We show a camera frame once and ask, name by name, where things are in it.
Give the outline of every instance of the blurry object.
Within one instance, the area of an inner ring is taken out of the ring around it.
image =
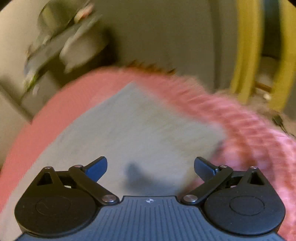
[[[42,42],[42,44],[43,44],[43,45],[46,45],[47,42],[50,40],[50,38],[51,38],[51,37],[50,37],[49,35],[46,35],[45,38],[44,38],[44,40],[43,40],[43,42]]]
[[[108,44],[104,36],[101,16],[92,15],[83,22],[77,32],[65,43],[60,52],[60,59],[65,64],[65,72],[86,64],[98,55]]]
[[[270,101],[270,100],[271,100],[271,96],[270,96],[270,94],[268,94],[268,93],[265,93],[265,94],[263,95],[263,98],[264,98],[265,100],[267,100],[267,101]]]
[[[61,86],[55,82],[51,73],[46,72],[38,79],[38,82],[31,84],[21,99],[21,107],[30,115],[35,116],[60,88]]]
[[[27,59],[30,58],[30,56],[31,56],[31,54],[32,54],[33,52],[34,52],[34,50],[33,50],[33,44],[30,44],[30,45],[28,46],[28,49],[27,49],[27,52],[26,52]]]
[[[50,0],[37,20],[44,39],[50,39],[74,24],[73,18],[85,4],[85,0]]]
[[[255,84],[259,66],[263,12],[259,0],[237,0],[239,36],[237,63],[231,81],[231,92],[238,93],[238,100],[246,104]]]
[[[26,79],[24,80],[24,88],[25,91],[29,91],[29,89],[34,86],[34,84],[37,82],[38,80],[38,74],[35,73],[34,71],[30,71],[27,76]]]
[[[92,13],[93,9],[93,4],[88,4],[85,8],[80,9],[74,17],[74,23],[78,23],[81,19],[86,18],[88,15]]]
[[[80,26],[81,24],[79,23],[75,24],[71,28],[67,28],[61,34],[51,39],[46,46],[43,46],[34,52],[24,67],[25,76],[27,76],[30,72],[38,73],[51,59],[58,56],[66,41],[76,33]]]
[[[296,71],[296,8],[288,0],[280,0],[281,59],[272,88],[270,108],[282,111],[293,87]]]

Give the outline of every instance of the floor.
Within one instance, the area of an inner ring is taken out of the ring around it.
[[[236,95],[230,94],[228,90],[222,90],[222,91],[219,91],[219,93],[232,99],[236,98]],[[293,134],[294,136],[296,136],[296,120],[291,120],[284,113],[278,113],[277,111],[271,110],[268,107],[268,101],[263,98],[264,93],[265,93],[264,91],[256,89],[256,93],[250,98],[247,108],[257,112],[259,115],[270,120],[271,123],[273,123],[272,117],[279,114],[283,119],[283,123],[287,131]]]

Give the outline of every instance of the blue ribbed surface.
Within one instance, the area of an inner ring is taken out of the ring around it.
[[[185,206],[175,197],[125,197],[116,205],[104,207],[96,219],[76,234],[43,239],[27,234],[19,241],[283,241],[277,234],[261,237],[235,237],[209,224],[196,207]]]

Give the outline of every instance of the gray fabric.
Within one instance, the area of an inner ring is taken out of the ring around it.
[[[0,240],[20,234],[13,209],[44,166],[68,170],[106,156],[108,170],[98,181],[123,195],[176,195],[196,174],[194,159],[210,158],[223,131],[180,116],[129,84],[90,109],[40,155],[12,193],[0,217]]]

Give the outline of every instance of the gray wall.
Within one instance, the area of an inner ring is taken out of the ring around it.
[[[237,50],[235,0],[96,0],[118,40],[120,64],[133,60],[227,88]]]
[[[208,0],[96,1],[112,28],[120,63],[157,64],[178,74],[197,75],[212,90],[215,63]]]

